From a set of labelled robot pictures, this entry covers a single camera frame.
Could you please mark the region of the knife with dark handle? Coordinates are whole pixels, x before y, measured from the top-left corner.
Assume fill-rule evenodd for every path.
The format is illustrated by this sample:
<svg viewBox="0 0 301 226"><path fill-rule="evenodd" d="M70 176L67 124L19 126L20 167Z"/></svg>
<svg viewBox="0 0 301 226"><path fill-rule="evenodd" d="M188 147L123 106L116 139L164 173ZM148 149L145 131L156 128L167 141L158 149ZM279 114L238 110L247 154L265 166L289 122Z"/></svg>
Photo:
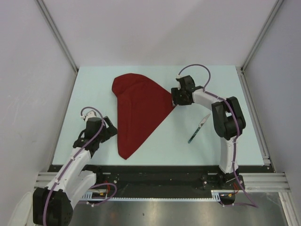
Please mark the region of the knife with dark handle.
<svg viewBox="0 0 301 226"><path fill-rule="evenodd" d="M190 137L190 139L188 140L188 144L190 144L193 139L195 138L195 136L198 134L198 132L200 131L200 129L203 127L203 125L206 123L206 121L208 120L208 118L210 117L210 113L208 115L206 115L202 121L199 123L198 128L195 130L195 132L193 133L193 135Z"/></svg>

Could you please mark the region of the red cloth napkin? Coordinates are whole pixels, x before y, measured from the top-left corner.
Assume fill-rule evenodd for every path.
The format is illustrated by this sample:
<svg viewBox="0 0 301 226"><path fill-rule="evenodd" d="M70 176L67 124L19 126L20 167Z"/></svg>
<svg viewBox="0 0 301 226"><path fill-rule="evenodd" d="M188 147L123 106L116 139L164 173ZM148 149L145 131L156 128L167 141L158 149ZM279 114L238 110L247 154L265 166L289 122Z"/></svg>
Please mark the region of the red cloth napkin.
<svg viewBox="0 0 301 226"><path fill-rule="evenodd" d="M117 146L128 159L173 111L172 95L150 78L127 73L113 80L117 98Z"/></svg>

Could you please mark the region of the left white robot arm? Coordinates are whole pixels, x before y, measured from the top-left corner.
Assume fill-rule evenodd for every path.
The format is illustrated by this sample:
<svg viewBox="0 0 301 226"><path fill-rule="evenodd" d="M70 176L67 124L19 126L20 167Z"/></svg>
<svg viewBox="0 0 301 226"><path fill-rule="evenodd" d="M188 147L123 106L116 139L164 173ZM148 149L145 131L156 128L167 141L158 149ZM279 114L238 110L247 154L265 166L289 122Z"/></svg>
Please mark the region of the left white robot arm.
<svg viewBox="0 0 301 226"><path fill-rule="evenodd" d="M91 207L107 202L117 192L116 184L105 181L99 168L88 166L100 144L115 136L117 129L107 116L87 115L83 119L86 127L74 141L68 161L45 187L38 187L33 193L32 216L36 225L69 225L74 208L84 201L90 189L105 188L100 201L85 201Z"/></svg>

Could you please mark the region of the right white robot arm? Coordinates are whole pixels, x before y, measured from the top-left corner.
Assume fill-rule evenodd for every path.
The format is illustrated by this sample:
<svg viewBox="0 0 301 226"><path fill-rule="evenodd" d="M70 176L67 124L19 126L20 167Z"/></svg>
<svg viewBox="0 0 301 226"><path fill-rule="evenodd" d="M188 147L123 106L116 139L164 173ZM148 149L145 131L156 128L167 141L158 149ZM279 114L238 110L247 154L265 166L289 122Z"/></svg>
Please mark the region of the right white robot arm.
<svg viewBox="0 0 301 226"><path fill-rule="evenodd" d="M179 86L171 89L172 104L199 104L212 112L214 130L221 138L221 157L219 168L223 172L217 177L217 184L222 189L228 189L234 183L231 173L236 174L237 140L246 127L239 101L236 97L222 98L205 91L202 86L196 86L191 76L178 76Z"/></svg>

